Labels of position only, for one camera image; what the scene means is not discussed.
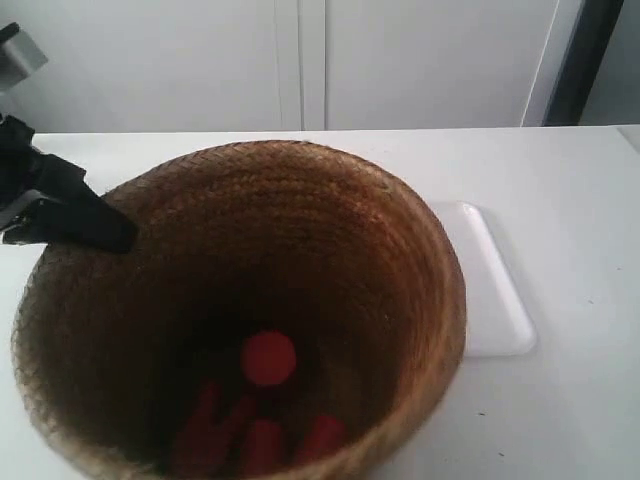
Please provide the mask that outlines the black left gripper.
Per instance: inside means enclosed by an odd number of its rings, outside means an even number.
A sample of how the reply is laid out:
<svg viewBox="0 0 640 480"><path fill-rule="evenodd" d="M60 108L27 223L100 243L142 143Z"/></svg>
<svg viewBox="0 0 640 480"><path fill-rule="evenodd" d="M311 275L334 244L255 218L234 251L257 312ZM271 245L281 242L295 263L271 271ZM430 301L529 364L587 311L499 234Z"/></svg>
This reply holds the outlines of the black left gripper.
<svg viewBox="0 0 640 480"><path fill-rule="evenodd" d="M138 229L85 182L86 171L58 156L41 155L35 130L7 115L1 119L1 209L26 210L32 243L76 244L127 253Z"/></svg>

